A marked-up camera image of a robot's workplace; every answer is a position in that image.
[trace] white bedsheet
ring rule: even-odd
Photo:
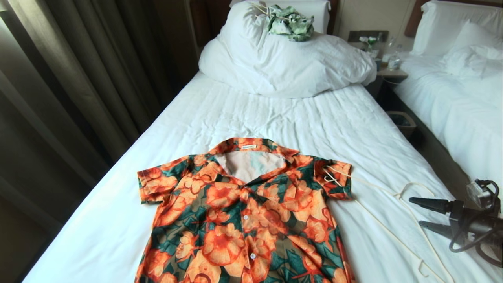
[[[199,73],[92,190],[24,282],[133,282],[156,210],[140,205],[136,171],[205,153],[234,136],[266,137],[303,154],[350,162],[355,178],[392,192],[416,181],[435,197],[453,198],[361,85],[314,98],[273,99],[233,91]],[[456,282],[503,276],[474,251],[453,254],[447,239],[426,232],[440,262],[397,198],[356,179],[353,194],[368,211],[356,201],[330,207],[359,282],[440,281],[428,266],[452,282],[441,262]],[[412,196],[433,197],[420,186],[403,199]],[[418,220],[448,221],[416,205],[410,209]]]
[[[459,77],[444,71],[439,57],[411,55],[401,68],[409,77],[395,90],[400,99],[471,180],[490,179],[503,186],[501,107],[468,93]]]

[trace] wall socket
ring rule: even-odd
[[[382,42],[386,42],[388,39],[389,31],[384,30],[360,30],[360,31],[350,31],[348,42],[360,42],[360,36],[366,37],[375,37],[379,36],[379,33],[382,32]]]

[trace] headboard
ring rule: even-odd
[[[405,28],[404,35],[408,37],[414,37],[417,32],[417,27],[419,26],[419,22],[421,21],[421,17],[423,16],[423,12],[421,11],[421,6],[428,2],[429,0],[416,0],[414,4],[414,8],[412,8],[412,14],[410,14],[409,22],[407,23],[407,27]],[[475,4],[475,5],[485,5],[485,6],[493,6],[493,7],[501,7],[501,3],[487,2],[487,1],[475,1],[475,0],[449,0],[450,2],[460,2],[467,4]]]
[[[327,33],[333,34],[339,0],[329,0],[332,9]],[[215,38],[227,20],[231,0],[189,0],[196,44],[202,48]]]

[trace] hawaiian shirt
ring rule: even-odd
[[[351,184],[327,166],[351,167],[231,138],[138,172],[142,203],[160,204],[135,282],[354,282],[325,204]]]

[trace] curtain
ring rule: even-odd
[[[147,2],[7,2],[28,43],[0,21],[0,196],[58,227],[173,99],[177,75]]]

